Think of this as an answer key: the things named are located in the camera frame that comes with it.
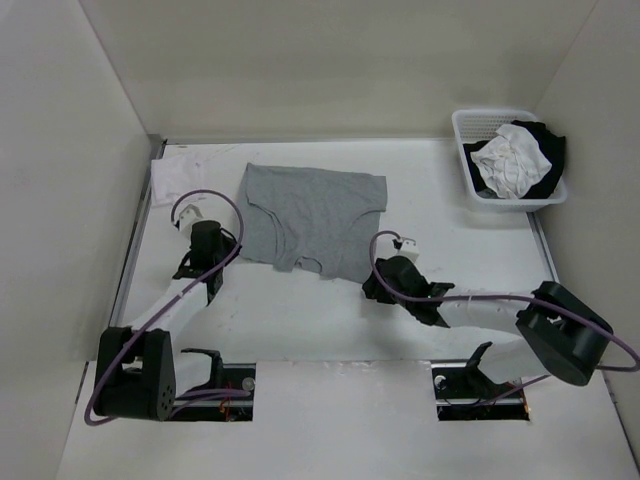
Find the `grey tank top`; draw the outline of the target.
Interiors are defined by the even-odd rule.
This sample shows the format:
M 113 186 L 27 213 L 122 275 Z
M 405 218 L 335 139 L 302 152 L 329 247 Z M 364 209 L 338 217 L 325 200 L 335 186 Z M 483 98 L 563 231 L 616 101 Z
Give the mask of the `grey tank top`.
M 241 255 L 281 272 L 362 283 L 387 201 L 384 176 L 249 163 L 238 192 Z

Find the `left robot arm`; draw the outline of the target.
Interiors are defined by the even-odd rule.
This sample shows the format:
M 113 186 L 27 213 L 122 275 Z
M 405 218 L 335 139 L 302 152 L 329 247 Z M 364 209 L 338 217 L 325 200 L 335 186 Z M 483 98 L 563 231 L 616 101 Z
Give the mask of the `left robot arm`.
M 198 402 L 245 397 L 245 391 L 224 386 L 217 351 L 174 345 L 212 303 L 224 266 L 240 250 L 217 221 L 200 220 L 189 230 L 190 247 L 165 294 L 145 315 L 101 334 L 94 390 L 84 413 L 87 425 L 117 418 L 165 421 Z

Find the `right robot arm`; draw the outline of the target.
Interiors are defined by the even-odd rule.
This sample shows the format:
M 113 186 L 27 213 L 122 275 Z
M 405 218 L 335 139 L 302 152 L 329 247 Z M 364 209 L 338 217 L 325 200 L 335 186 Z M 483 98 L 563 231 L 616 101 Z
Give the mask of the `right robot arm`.
M 411 260 L 396 255 L 375 260 L 362 290 L 367 299 L 398 305 L 426 326 L 511 335 L 504 343 L 481 343 L 469 359 L 464 384 L 479 396 L 519 377 L 551 376 L 585 386 L 613 340 L 606 321 L 551 281 L 529 296 L 464 291 L 428 281 Z

